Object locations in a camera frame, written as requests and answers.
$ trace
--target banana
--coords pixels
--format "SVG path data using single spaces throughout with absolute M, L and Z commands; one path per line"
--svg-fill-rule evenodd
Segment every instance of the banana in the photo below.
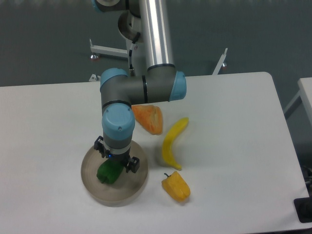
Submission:
M 175 160 L 172 153 L 172 144 L 177 136 L 186 128 L 189 123 L 189 118 L 185 117 L 176 122 L 172 128 L 168 131 L 163 143 L 162 143 L 162 158 L 171 167 L 181 170 L 182 167 Z

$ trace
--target yellow pepper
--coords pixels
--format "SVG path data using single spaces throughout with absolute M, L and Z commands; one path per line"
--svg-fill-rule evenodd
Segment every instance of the yellow pepper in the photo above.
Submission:
M 163 143 L 162 143 L 162 158 L 166 163 L 168 163 L 171 167 L 181 170 L 182 167 L 178 164 L 174 158 L 172 153 L 172 144 L 173 141 L 177 138 L 177 136 L 186 128 L 189 123 L 189 118 L 185 117 L 176 122 L 172 128 L 168 131 Z
M 165 175 L 167 178 L 161 182 L 162 187 L 174 200 L 181 202 L 190 196 L 190 187 L 177 171 Z

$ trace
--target toy pepper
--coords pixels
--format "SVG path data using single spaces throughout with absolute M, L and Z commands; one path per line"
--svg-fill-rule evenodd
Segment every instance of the toy pepper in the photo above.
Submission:
M 181 202 L 190 196 L 190 187 L 177 171 L 173 172 L 172 175 L 166 173 L 165 175 L 167 178 L 161 182 L 162 187 L 174 200 Z
M 101 183 L 113 184 L 120 176 L 123 165 L 120 162 L 106 160 L 97 170 L 97 178 Z

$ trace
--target light blue joint cap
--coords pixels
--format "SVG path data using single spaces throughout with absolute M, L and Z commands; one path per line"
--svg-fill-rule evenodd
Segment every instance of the light blue joint cap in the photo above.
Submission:
M 176 72 L 169 101 L 181 100 L 186 96 L 186 78 L 183 72 Z
M 96 0 L 91 0 L 91 1 L 92 1 L 92 5 L 93 5 L 93 8 L 95 9 L 95 11 L 101 12 L 100 9 L 98 8 L 97 4 L 96 4 Z
M 119 69 L 119 68 L 107 69 L 101 75 L 101 86 L 99 87 L 99 90 L 101 91 L 102 85 L 106 81 L 108 81 L 110 78 L 115 77 L 115 76 L 120 76 L 120 75 L 128 76 L 127 72 L 123 69 Z
M 124 140 L 135 128 L 135 116 L 129 106 L 122 103 L 109 105 L 102 117 L 103 132 L 111 139 Z

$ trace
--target toy fruit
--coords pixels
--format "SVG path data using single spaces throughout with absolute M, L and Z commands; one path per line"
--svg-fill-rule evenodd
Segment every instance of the toy fruit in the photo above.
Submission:
M 132 106 L 132 111 L 139 124 L 150 134 L 162 133 L 162 113 L 158 106 L 135 105 Z
M 113 184 L 120 176 L 123 165 L 120 162 L 106 160 L 97 170 L 97 178 L 101 183 Z
M 162 143 L 162 158 L 166 163 L 168 163 L 171 167 L 181 170 L 182 167 L 175 160 L 175 157 L 172 153 L 172 144 L 173 141 L 177 138 L 177 136 L 186 128 L 188 125 L 189 118 L 182 118 L 178 122 L 176 122 L 173 127 L 167 133 L 163 143 Z
M 162 187 L 174 200 L 181 202 L 190 196 L 190 187 L 177 171 L 165 175 L 167 178 L 161 182 Z

